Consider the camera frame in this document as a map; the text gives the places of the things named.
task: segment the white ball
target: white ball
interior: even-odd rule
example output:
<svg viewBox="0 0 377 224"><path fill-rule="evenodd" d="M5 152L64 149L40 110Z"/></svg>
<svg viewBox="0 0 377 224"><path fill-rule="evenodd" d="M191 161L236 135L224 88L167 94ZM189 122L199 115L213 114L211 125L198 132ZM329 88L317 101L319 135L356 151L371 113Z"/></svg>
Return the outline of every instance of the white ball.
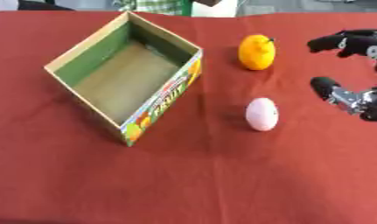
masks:
<svg viewBox="0 0 377 224"><path fill-rule="evenodd" d="M249 103L245 117L253 129L267 131L276 126L279 113L269 98L257 98Z"/></svg>

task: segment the robotic hand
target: robotic hand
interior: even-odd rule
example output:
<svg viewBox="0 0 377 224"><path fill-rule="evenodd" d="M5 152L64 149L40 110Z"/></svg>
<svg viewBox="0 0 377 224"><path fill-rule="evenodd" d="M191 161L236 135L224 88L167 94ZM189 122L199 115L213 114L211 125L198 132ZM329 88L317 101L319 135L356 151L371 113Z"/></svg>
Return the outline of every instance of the robotic hand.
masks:
<svg viewBox="0 0 377 224"><path fill-rule="evenodd" d="M312 53L342 49L338 53L340 58L358 54L377 60L377 30L340 31L313 39L308 42L308 47ZM377 122L377 87L354 93L326 77L313 78L311 85L323 100L338 105L351 115L360 114L362 120Z"/></svg>

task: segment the red fabric surface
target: red fabric surface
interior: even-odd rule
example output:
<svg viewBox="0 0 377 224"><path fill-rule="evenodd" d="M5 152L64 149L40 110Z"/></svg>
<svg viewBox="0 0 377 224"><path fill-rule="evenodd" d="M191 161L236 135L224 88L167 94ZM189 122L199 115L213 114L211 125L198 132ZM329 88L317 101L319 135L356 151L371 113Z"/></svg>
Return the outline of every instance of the red fabric surface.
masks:
<svg viewBox="0 0 377 224"><path fill-rule="evenodd" d="M331 76L361 90L377 74L366 58L305 46L377 28L377 14L143 14L203 46L204 74L131 148L43 70L115 16L0 12L0 223L377 224L377 123L321 102L309 86ZM236 59L255 33L276 38L276 62L262 72ZM280 109L266 133L243 118L259 96Z"/></svg>

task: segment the orange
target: orange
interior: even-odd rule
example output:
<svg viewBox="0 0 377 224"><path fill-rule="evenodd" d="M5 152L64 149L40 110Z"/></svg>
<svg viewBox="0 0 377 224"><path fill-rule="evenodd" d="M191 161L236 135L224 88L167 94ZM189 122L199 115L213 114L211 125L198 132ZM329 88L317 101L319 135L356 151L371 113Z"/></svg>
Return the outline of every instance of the orange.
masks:
<svg viewBox="0 0 377 224"><path fill-rule="evenodd" d="M239 60L251 70L264 70L272 65L276 56L274 41L263 35L244 38L239 47Z"/></svg>

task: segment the fruit box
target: fruit box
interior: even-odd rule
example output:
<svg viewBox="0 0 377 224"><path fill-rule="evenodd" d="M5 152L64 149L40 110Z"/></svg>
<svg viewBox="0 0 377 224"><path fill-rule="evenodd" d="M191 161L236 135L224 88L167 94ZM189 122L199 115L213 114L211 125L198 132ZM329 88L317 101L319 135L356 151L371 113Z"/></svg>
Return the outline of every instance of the fruit box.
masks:
<svg viewBox="0 0 377 224"><path fill-rule="evenodd" d="M45 69L131 146L198 78L202 53L128 11Z"/></svg>

